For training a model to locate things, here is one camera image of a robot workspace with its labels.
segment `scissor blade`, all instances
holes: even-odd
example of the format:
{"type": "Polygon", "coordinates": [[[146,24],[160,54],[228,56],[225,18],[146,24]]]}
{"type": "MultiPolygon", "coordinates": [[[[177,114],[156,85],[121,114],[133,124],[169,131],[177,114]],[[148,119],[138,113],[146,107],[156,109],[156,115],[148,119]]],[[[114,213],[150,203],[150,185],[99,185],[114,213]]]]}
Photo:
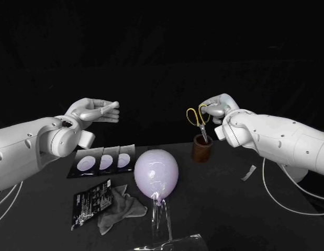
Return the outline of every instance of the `scissor blade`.
{"type": "Polygon", "coordinates": [[[208,139],[206,139],[206,133],[205,133],[205,127],[202,124],[199,124],[199,128],[201,128],[201,135],[202,135],[202,138],[205,140],[205,143],[208,143],[208,139]]]}

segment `white circle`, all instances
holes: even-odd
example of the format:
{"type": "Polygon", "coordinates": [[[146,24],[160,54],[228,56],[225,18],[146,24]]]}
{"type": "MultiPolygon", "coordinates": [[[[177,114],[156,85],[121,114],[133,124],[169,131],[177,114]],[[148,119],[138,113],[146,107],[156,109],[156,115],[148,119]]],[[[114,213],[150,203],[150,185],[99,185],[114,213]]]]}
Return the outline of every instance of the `white circle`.
{"type": "Polygon", "coordinates": [[[112,164],[112,157],[109,155],[102,155],[98,170],[107,169],[111,164],[112,164]]]}
{"type": "Polygon", "coordinates": [[[76,169],[79,171],[86,171],[95,164],[95,158],[92,156],[86,156],[81,159],[76,164],[76,169]]]}
{"type": "Polygon", "coordinates": [[[121,153],[118,155],[118,159],[117,159],[117,167],[118,168],[124,167],[128,164],[128,162],[130,162],[130,156],[128,156],[128,154],[121,153]]]}

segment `robotic arm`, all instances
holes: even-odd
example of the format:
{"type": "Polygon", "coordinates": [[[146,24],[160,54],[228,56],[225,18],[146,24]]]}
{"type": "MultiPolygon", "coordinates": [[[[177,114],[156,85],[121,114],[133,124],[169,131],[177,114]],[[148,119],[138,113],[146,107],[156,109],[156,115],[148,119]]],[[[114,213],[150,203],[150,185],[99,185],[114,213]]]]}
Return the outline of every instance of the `robotic arm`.
{"type": "Polygon", "coordinates": [[[117,102],[83,98],[65,115],[0,129],[0,191],[66,157],[76,145],[89,148],[95,136],[83,129],[92,122],[117,122],[115,108],[117,102]]]}
{"type": "Polygon", "coordinates": [[[202,104],[202,113],[214,116],[214,129],[219,140],[232,147],[253,149],[266,159],[277,163],[294,182],[307,170],[324,175],[324,132],[294,120],[270,115],[255,115],[240,109],[227,94],[212,97],[202,104]]]}

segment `robot forearm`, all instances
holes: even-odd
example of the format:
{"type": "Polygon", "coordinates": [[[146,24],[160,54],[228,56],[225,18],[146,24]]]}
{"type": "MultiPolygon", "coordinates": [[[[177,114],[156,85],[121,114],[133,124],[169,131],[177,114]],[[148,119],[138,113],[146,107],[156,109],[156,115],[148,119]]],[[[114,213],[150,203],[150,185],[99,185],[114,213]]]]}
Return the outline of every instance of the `robot forearm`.
{"type": "Polygon", "coordinates": [[[29,176],[44,165],[66,157],[75,146],[88,149],[94,134],[81,131],[68,116],[42,118],[0,129],[0,191],[29,176]]]}
{"type": "Polygon", "coordinates": [[[225,115],[215,133],[232,147],[254,149],[279,165],[324,175],[324,132],[299,122],[238,109],[225,115]]]}

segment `black background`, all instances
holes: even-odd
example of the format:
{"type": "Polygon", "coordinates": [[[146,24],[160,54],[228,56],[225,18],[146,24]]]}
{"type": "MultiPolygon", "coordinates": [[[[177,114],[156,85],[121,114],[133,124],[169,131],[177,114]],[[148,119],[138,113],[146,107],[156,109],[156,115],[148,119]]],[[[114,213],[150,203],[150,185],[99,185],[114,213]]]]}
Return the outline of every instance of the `black background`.
{"type": "MultiPolygon", "coordinates": [[[[120,103],[91,147],[190,142],[185,110],[227,93],[324,131],[324,6],[192,7],[0,1],[0,128],[88,97],[120,103]]],[[[318,174],[302,185],[324,196],[318,174]]]]}

